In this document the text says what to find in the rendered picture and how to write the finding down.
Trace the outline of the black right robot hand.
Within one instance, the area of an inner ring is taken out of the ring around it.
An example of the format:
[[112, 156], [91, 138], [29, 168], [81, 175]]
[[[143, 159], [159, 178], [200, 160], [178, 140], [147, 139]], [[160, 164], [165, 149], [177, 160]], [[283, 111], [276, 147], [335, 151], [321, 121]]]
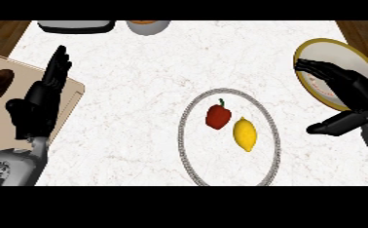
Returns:
[[307, 128], [310, 134], [341, 136], [361, 128], [368, 145], [368, 78], [357, 71], [344, 69], [326, 61], [301, 58], [296, 71], [313, 74], [324, 80], [348, 109], [321, 123]]

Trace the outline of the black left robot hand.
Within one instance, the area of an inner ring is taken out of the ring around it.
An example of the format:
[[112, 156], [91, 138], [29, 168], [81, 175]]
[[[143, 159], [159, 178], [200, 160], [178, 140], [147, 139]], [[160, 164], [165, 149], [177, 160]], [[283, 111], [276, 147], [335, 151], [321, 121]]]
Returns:
[[52, 134], [72, 67], [67, 47], [61, 45], [49, 60], [42, 80], [33, 83], [26, 97], [7, 102], [7, 110], [17, 127], [17, 140], [48, 137]]

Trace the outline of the white bowl with gold rim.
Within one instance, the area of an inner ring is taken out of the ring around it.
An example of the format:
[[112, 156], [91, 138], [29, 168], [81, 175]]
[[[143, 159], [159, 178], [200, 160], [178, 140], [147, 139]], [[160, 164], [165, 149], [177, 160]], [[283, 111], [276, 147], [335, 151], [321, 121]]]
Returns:
[[[301, 58], [330, 62], [368, 78], [368, 57], [342, 41], [329, 38], [307, 41], [296, 49], [293, 61]], [[348, 110], [324, 80], [304, 71], [296, 71], [296, 77], [305, 90], [327, 106], [339, 111]]]

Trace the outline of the yellow lemon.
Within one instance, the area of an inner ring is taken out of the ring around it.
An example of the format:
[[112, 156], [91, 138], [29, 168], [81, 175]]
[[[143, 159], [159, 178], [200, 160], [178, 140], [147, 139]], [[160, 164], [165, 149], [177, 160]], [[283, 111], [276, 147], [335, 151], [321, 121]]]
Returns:
[[234, 138], [237, 145], [250, 152], [258, 140], [258, 131], [249, 120], [240, 118], [234, 126]]

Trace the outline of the white oval placemat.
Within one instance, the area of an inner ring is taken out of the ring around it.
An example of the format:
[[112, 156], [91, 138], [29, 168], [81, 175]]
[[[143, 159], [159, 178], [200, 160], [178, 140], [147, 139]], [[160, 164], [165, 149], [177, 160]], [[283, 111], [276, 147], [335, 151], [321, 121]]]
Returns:
[[[208, 111], [215, 105], [233, 112], [231, 121], [219, 130], [206, 125]], [[258, 133], [250, 151], [237, 145], [234, 138], [242, 118]], [[282, 138], [270, 111], [252, 95], [221, 88], [196, 97], [180, 123], [180, 154], [185, 171], [200, 186], [273, 184], [282, 163]]]

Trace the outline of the pale wooden cutting board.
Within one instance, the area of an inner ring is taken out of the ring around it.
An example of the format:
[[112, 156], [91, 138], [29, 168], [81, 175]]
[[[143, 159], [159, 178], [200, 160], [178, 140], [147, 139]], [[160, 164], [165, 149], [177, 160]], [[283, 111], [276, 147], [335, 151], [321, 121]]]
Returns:
[[[15, 140], [17, 128], [13, 124], [10, 112], [5, 108], [7, 102], [13, 98], [24, 98], [35, 81], [39, 81], [45, 70], [30, 64], [15, 61], [0, 56], [0, 70], [11, 69], [15, 73], [14, 82], [7, 93], [0, 96], [0, 150], [17, 148], [32, 149], [32, 144], [26, 140]], [[60, 130], [70, 118], [79, 100], [85, 93], [85, 85], [75, 79], [67, 79], [67, 84], [61, 94], [61, 106], [58, 121], [49, 141], [54, 141]]]

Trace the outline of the dark brown object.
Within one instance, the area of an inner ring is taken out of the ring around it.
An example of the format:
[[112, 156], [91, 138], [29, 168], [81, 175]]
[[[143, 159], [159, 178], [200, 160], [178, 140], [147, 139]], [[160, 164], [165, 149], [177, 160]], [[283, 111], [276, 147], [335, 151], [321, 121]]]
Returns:
[[15, 72], [13, 69], [0, 70], [0, 97], [7, 93], [15, 78]]

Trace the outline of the black and grey appliance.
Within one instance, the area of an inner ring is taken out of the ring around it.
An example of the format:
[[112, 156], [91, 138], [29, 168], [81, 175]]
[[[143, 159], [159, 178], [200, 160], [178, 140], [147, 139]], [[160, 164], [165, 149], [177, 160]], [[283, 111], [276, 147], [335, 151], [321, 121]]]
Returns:
[[38, 25], [49, 33], [95, 34], [110, 32], [116, 22], [113, 20], [41, 20]]

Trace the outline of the red bell pepper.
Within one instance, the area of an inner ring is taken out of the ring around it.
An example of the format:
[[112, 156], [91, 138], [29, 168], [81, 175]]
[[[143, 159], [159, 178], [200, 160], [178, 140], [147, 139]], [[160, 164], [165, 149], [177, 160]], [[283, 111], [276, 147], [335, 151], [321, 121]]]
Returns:
[[225, 101], [219, 99], [221, 103], [215, 104], [208, 111], [206, 125], [219, 130], [231, 121], [233, 111], [225, 107]]

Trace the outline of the grey pot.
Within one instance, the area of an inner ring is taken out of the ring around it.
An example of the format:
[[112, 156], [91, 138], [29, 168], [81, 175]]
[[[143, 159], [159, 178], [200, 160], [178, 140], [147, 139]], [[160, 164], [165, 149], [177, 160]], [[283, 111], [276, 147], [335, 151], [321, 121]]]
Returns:
[[128, 21], [129, 28], [138, 35], [156, 35], [159, 34], [171, 25], [169, 20], [156, 20], [150, 23], [140, 23], [135, 21]]

